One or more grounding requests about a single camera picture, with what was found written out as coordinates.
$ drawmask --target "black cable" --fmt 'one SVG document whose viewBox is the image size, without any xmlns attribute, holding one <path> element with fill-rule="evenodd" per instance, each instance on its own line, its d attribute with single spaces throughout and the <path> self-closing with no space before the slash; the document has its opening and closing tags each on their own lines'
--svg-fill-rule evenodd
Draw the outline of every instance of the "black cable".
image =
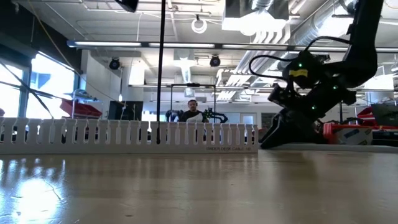
<svg viewBox="0 0 398 224">
<path fill-rule="evenodd" d="M 157 121 L 157 139 L 160 144 L 160 94 L 162 91 L 162 66 L 163 66 L 163 48 L 164 48 L 164 27 L 166 18 L 166 0 L 162 0 L 162 13 L 160 18 L 160 42 L 159 42 L 159 66 L 157 74 L 157 100 L 156 100 L 156 121 Z"/>
<path fill-rule="evenodd" d="M 14 72 L 12 72 L 9 68 L 7 68 L 7 65 L 4 64 L 4 62 L 0 61 L 0 64 L 7 69 L 7 71 L 9 73 L 11 73 L 38 101 L 39 103 L 43 106 L 43 108 L 49 112 L 50 116 L 52 119 L 54 119 L 54 117 L 52 116 L 49 108 L 44 104 L 44 102 L 42 101 L 42 99 L 39 98 L 39 96 L 37 96 L 37 94 L 35 93 L 35 91 L 33 91 L 28 84 L 24 83 L 24 81 L 22 81 Z"/>
<path fill-rule="evenodd" d="M 304 51 L 309 50 L 309 48 L 318 40 L 334 40 L 334 41 L 341 42 L 341 43 L 344 43 L 344 44 L 351 44 L 351 42 L 349 40 L 345 40 L 345 39 L 342 39 L 342 38 L 329 37 L 329 36 L 320 36 L 320 37 L 317 37 L 317 38 L 311 40 L 311 42 L 306 46 Z"/>
<path fill-rule="evenodd" d="M 257 56 L 255 56 L 255 57 L 253 57 L 253 58 L 250 60 L 250 62 L 249 62 L 249 71 L 250 71 L 253 75 L 258 76 L 258 77 L 263 77 L 263 78 L 276 78 L 276 79 L 283 80 L 283 81 L 286 81 L 286 82 L 287 82 L 288 80 L 287 80 L 286 78 L 284 78 L 284 77 L 279 77 L 279 76 L 275 76 L 275 75 L 261 75 L 261 74 L 256 73 L 255 71 L 253 71 L 253 69 L 251 68 L 251 65 L 252 65 L 252 63 L 253 63 L 255 60 L 257 60 L 257 59 L 259 59 L 259 58 L 271 58 L 271 59 L 280 60 L 280 61 L 283 61 L 283 62 L 291 62 L 291 61 L 293 61 L 294 59 L 296 59 L 296 58 L 291 58 L 291 59 L 280 58 L 280 57 L 276 57 L 276 56 L 273 56 L 273 55 L 257 55 Z"/>
</svg>

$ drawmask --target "black pole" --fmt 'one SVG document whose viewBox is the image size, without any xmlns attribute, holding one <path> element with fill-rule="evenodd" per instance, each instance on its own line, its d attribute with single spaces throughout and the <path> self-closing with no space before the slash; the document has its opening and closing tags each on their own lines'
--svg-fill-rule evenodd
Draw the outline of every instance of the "black pole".
<svg viewBox="0 0 398 224">
<path fill-rule="evenodd" d="M 160 45 L 159 45 L 159 66 L 157 74 L 157 100 L 156 100 L 156 121 L 157 121 L 157 139 L 160 144 L 160 92 L 162 91 L 162 66 L 163 66 L 163 45 L 164 45 L 164 26 L 166 18 L 166 0 L 162 0 L 162 17 L 160 18 Z"/>
<path fill-rule="evenodd" d="M 173 87 L 174 85 L 172 84 L 172 93 L 171 93 L 171 97 L 170 97 L 170 110 L 173 110 Z"/>
<path fill-rule="evenodd" d="M 216 112 L 216 86 L 214 88 L 214 113 Z"/>
<path fill-rule="evenodd" d="M 340 124 L 343 122 L 343 102 L 339 103 L 340 106 Z"/>
</svg>

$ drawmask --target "ceiling light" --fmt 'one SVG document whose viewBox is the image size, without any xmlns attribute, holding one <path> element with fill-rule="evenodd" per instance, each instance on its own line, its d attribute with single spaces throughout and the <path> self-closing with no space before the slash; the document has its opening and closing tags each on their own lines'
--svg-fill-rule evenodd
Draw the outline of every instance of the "ceiling light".
<svg viewBox="0 0 398 224">
<path fill-rule="evenodd" d="M 236 49 L 236 48 L 248 48 L 250 49 L 253 46 L 250 45 L 241 45 L 241 44 L 223 44 L 223 48 L 225 49 Z"/>
<path fill-rule="evenodd" d="M 202 34 L 202 33 L 204 33 L 204 32 L 207 30 L 207 22 L 206 22 L 206 20 L 204 20 L 204 19 L 199 19 L 198 16 L 197 16 L 197 18 L 198 18 L 198 19 L 194 19 L 194 20 L 192 21 L 191 28 L 192 28 L 192 30 L 193 30 L 195 33 L 197 33 L 197 34 Z M 195 26 L 195 24 L 196 24 L 198 21 L 202 21 L 203 25 L 202 25 L 201 27 L 196 27 L 196 26 Z"/>
<path fill-rule="evenodd" d="M 137 42 L 100 42 L 100 41 L 76 41 L 75 45 L 79 47 L 141 47 Z"/>
<path fill-rule="evenodd" d="M 160 47 L 159 43 L 149 43 L 149 47 Z M 170 48 L 205 48 L 205 49 L 213 49 L 215 47 L 214 44 L 184 44 L 184 43 L 165 43 L 164 47 Z"/>
<path fill-rule="evenodd" d="M 255 102 L 235 102 L 235 101 L 234 102 L 229 102 L 229 103 L 234 103 L 234 104 L 256 104 Z"/>
</svg>

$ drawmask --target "spotlight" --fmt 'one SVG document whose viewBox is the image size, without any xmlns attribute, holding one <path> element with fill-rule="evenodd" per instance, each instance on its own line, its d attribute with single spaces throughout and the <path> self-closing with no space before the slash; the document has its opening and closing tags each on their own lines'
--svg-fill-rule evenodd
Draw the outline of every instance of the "spotlight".
<svg viewBox="0 0 398 224">
<path fill-rule="evenodd" d="M 210 59 L 210 66 L 211 67 L 218 67 L 220 65 L 221 61 L 220 58 L 218 58 L 218 55 L 213 55 Z"/>
<path fill-rule="evenodd" d="M 109 63 L 109 68 L 112 70 L 117 70 L 120 67 L 120 62 L 118 58 L 112 58 L 111 63 Z"/>
<path fill-rule="evenodd" d="M 138 0 L 115 0 L 127 12 L 135 12 Z"/>
</svg>

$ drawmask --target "fluorescent light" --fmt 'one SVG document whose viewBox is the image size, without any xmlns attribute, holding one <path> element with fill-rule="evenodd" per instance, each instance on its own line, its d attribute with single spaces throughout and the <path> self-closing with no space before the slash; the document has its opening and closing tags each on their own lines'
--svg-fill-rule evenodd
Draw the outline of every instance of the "fluorescent light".
<svg viewBox="0 0 398 224">
<path fill-rule="evenodd" d="M 238 44 L 223 44 L 225 49 L 236 49 L 236 48 L 251 48 L 250 45 L 238 45 Z"/>
<path fill-rule="evenodd" d="M 233 103 L 233 104 L 255 104 L 255 102 L 229 102 L 229 103 Z"/>
<path fill-rule="evenodd" d="M 141 47 L 141 43 L 137 43 L 137 42 L 76 41 L 75 45 L 91 46 L 91 47 Z"/>
<path fill-rule="evenodd" d="M 149 47 L 160 47 L 160 43 L 149 43 Z M 215 45 L 214 44 L 165 43 L 164 47 L 213 49 L 215 47 Z"/>
</svg>

